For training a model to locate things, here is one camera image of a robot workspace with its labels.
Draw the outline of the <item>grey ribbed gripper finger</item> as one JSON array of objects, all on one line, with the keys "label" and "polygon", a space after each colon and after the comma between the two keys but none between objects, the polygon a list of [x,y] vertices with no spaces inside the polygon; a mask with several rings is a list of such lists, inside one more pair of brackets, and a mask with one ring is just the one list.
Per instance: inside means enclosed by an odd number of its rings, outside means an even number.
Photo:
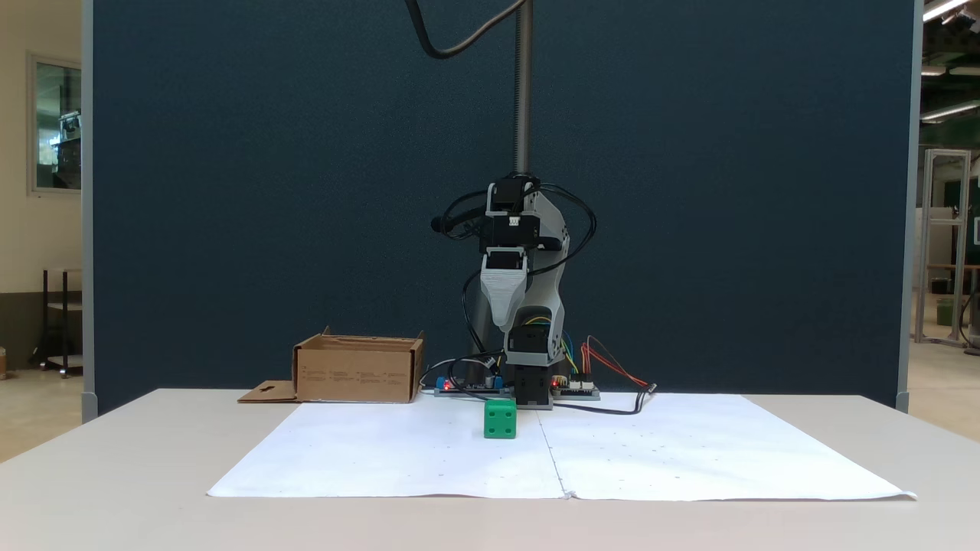
[{"label": "grey ribbed gripper finger", "polygon": [[488,301],[493,324],[508,332],[528,290],[525,271],[482,271],[481,290]]}]

